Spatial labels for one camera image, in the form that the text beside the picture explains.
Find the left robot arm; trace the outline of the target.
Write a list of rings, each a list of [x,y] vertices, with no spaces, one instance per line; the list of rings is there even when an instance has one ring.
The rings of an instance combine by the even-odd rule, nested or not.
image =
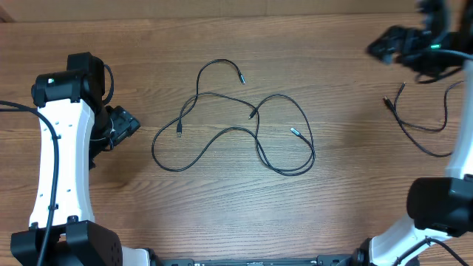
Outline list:
[[[123,107],[111,107],[106,90],[111,69],[89,52],[71,54],[63,72],[39,75],[34,106],[16,103],[40,121],[38,191],[29,228],[13,233],[12,255],[22,265],[158,265],[154,251],[128,248],[119,236],[95,223],[89,172],[101,152],[111,151],[139,128]]]

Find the black cable silver plugs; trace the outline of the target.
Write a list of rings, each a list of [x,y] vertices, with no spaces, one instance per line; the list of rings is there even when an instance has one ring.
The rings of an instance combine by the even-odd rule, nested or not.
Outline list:
[[[383,102],[384,102],[385,107],[387,107],[387,109],[391,112],[391,114],[395,118],[395,120],[396,120],[397,124],[399,125],[401,131],[412,142],[412,144],[414,146],[416,146],[420,151],[422,151],[424,154],[427,154],[431,157],[436,157],[436,158],[450,157],[453,154],[452,151],[440,154],[440,153],[435,153],[433,151],[428,150],[425,146],[423,146],[421,143],[419,143],[409,133],[409,131],[406,128],[410,127],[410,128],[416,129],[418,131],[428,132],[428,133],[442,132],[448,124],[448,118],[449,118],[448,97],[449,97],[449,93],[452,89],[454,89],[455,87],[461,85],[462,83],[464,83],[464,81],[458,81],[456,83],[453,83],[443,93],[443,123],[441,124],[441,126],[439,126],[437,128],[429,128],[429,127],[421,126],[421,125],[418,125],[418,124],[410,123],[410,122],[407,122],[407,121],[403,120],[400,117],[400,115],[398,114],[398,101],[399,101],[399,98],[400,98],[402,92],[404,91],[404,89],[406,87],[405,82],[403,82],[399,86],[399,89],[398,89],[398,91],[395,95],[394,100],[390,100],[387,96],[384,96],[383,97]]]

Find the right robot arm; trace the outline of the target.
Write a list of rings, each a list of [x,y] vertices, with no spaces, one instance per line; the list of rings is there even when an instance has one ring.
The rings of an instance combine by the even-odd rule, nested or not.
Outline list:
[[[465,1],[459,27],[445,1],[419,1],[422,28],[392,26],[374,40],[367,53],[379,61],[401,64],[424,84],[463,72],[464,102],[460,128],[441,177],[420,177],[410,186],[406,214],[382,234],[366,239],[340,265],[419,265],[419,256],[438,245],[460,265],[466,261],[447,241],[472,232],[472,0]]]

